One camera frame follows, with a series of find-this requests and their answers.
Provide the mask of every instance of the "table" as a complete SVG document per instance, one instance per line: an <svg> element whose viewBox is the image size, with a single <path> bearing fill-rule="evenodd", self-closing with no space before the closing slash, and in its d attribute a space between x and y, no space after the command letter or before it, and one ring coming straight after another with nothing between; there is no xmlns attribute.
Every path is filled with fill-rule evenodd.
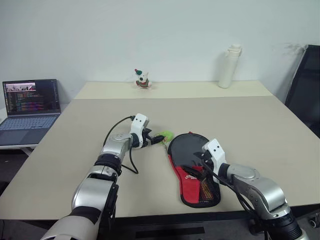
<svg viewBox="0 0 320 240"><path fill-rule="evenodd" d="M146 90L131 83L88 82L0 197L0 219L68 215L73 193L96 161L106 133L136 113L149 117L154 134L192 131L217 138L229 164L252 166L276 181L291 206L320 202L320 140L261 83L235 82L228 89L212 82L153 86ZM130 124L121 123L114 133L128 132ZM184 205L178 179L159 144L133 150L132 157L140 173L123 169L118 179L118 218L242 210L224 186L217 206ZM128 156L123 163L129 165Z"/></svg>

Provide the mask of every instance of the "black cable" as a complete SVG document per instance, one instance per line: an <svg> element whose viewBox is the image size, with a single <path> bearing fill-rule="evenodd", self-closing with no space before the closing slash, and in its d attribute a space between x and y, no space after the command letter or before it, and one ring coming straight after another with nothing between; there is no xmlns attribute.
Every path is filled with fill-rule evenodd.
<svg viewBox="0 0 320 240"><path fill-rule="evenodd" d="M103 146L106 144L107 139L108 139L110 133L112 132L112 130L113 130L118 124L122 123L124 120L127 120L127 119L131 119L131 120L133 121L133 120L135 119L135 117L136 117L136 116L127 116L127 117L121 119L120 121L118 121L115 125L113 125L113 127L109 130L108 134L106 135L106 137L105 137L105 139L104 139L104 141L103 141ZM138 170L137 170L137 168L136 168L136 166L135 166L135 164L134 164L134 161L132 160L131 152L132 152L132 147L130 147L130 150L129 150L129 157L130 157L130 162L131 162L134 170L131 169L130 167L126 166L126 165L123 165L123 164L121 164L121 166L124 167L125 169L130 170L131 172L133 172L133 173L135 173L135 174L138 174L139 172L138 172Z"/></svg>
<svg viewBox="0 0 320 240"><path fill-rule="evenodd" d="M132 160L131 152L132 152L132 147L130 147L130 150L129 150L129 157L130 157L130 162L131 162L134 170L131 169L130 167L126 166L126 165L122 165L122 164L121 164L121 166L124 167L125 169L130 170L131 172L133 172L133 173L135 173L135 174L139 174L139 171L138 171L138 169L136 168L136 166L135 166L135 164L134 164L134 161Z"/></svg>
<svg viewBox="0 0 320 240"><path fill-rule="evenodd" d="M118 124L122 123L124 120L127 120L127 119L133 120L133 119L135 119L135 116L127 116L127 117L121 119L120 121L118 121L115 125L113 125L113 127L110 129L110 131L108 132L108 134L106 135L106 137L105 137L105 139L104 139L104 141L103 141L103 146L106 144L106 141L107 141L110 133L112 132L112 130L113 130Z"/></svg>
<svg viewBox="0 0 320 240"><path fill-rule="evenodd" d="M269 240L268 232L266 230L264 230L263 233L264 233L264 240Z"/></svg>
<svg viewBox="0 0 320 240"><path fill-rule="evenodd" d="M235 194L236 197L238 198L241 206L243 209L248 212L259 224L261 223L260 218L256 211L251 207L251 205L244 199L244 197L233 187L231 186L228 181L222 177L219 177L217 174L215 174L212 169L205 163L205 161L202 159L202 165L208 172L213 175L215 178L217 178L220 182L222 182L224 185L226 185L229 189L231 189ZM264 239L268 240L268 232L264 229Z"/></svg>
<svg viewBox="0 0 320 240"><path fill-rule="evenodd" d="M2 226L2 231L1 231L1 239L4 238L4 232L5 232L5 220L2 220L3 226Z"/></svg>

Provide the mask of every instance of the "toy figure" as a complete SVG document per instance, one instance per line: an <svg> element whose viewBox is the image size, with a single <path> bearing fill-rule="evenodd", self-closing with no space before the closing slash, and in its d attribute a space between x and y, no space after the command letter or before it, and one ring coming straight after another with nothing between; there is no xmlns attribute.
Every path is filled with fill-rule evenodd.
<svg viewBox="0 0 320 240"><path fill-rule="evenodd" d="M138 87L144 89L151 87L151 81L148 79L148 72L144 73L141 70L135 69L135 74L138 76L138 80L135 81Z"/></svg>

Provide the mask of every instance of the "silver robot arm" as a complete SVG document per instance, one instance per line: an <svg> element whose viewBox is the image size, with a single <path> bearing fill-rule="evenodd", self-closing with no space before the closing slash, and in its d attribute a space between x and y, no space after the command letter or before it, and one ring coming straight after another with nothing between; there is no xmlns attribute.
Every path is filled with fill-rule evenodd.
<svg viewBox="0 0 320 240"><path fill-rule="evenodd" d="M162 136L150 137L146 128L149 120L138 113L132 116L130 133L111 135L102 151L75 190L71 213L58 220L41 240L96 240L100 223L115 215L115 205L119 186L116 184L121 174L121 163L125 153L131 148L143 148L158 143Z"/></svg>
<svg viewBox="0 0 320 240"><path fill-rule="evenodd" d="M245 204L241 195L251 202L261 230L267 231L272 240L309 240L293 216L284 192L273 180L260 176L254 168L227 164L216 139L205 144L202 152L202 163L212 172L213 180L232 188L242 206Z"/></svg>

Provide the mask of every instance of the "laptop screen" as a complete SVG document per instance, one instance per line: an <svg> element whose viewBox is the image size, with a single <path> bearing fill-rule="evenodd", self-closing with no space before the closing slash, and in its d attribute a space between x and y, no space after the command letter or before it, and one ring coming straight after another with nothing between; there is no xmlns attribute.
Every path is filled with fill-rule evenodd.
<svg viewBox="0 0 320 240"><path fill-rule="evenodd" d="M56 79L4 81L2 84L8 117L60 113Z"/></svg>

